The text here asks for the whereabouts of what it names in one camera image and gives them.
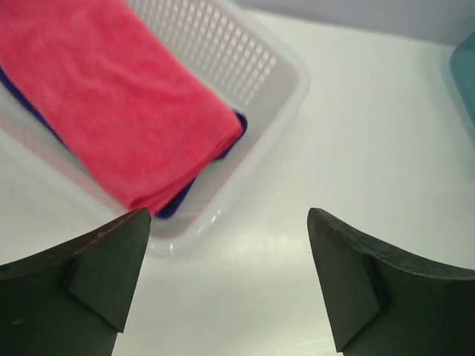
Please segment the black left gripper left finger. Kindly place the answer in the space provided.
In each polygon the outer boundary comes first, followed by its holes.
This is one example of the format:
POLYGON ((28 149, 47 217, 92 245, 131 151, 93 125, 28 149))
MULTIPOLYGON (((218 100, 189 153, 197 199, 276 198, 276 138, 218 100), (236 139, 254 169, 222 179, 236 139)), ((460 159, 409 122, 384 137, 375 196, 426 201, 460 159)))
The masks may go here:
POLYGON ((125 329, 150 234, 130 211, 1 266, 2 355, 111 355, 125 329))

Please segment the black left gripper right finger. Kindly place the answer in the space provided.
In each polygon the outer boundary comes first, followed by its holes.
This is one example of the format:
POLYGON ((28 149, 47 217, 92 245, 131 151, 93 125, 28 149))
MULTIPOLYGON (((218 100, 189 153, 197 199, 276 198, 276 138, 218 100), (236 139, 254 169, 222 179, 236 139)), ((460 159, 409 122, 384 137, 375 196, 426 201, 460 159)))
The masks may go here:
POLYGON ((386 243, 320 208, 309 242, 343 355, 472 355, 474 271, 386 243))

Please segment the pink towel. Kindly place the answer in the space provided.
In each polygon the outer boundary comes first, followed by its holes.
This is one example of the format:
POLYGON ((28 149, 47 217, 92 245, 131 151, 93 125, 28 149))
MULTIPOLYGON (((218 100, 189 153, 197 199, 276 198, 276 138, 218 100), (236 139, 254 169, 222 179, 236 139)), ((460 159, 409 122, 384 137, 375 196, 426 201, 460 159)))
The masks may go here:
POLYGON ((126 208, 156 214, 243 131, 124 1, 3 1, 1 69, 126 208))

